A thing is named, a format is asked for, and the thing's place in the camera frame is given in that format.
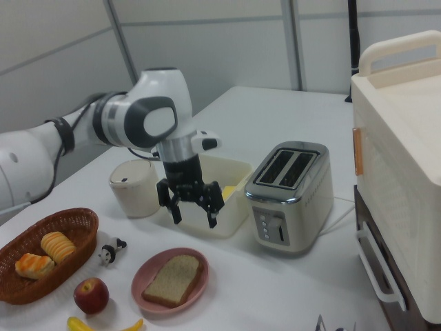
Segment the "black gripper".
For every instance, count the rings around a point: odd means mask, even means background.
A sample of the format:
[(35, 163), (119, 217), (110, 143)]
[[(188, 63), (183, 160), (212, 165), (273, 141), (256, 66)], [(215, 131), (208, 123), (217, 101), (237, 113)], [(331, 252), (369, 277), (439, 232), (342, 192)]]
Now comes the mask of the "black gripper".
[(217, 181), (205, 183), (198, 155), (179, 162), (163, 162), (165, 178), (156, 184), (161, 206), (167, 206), (175, 224), (182, 221), (179, 201), (194, 202), (207, 211), (210, 228), (217, 225), (217, 215), (224, 207)]

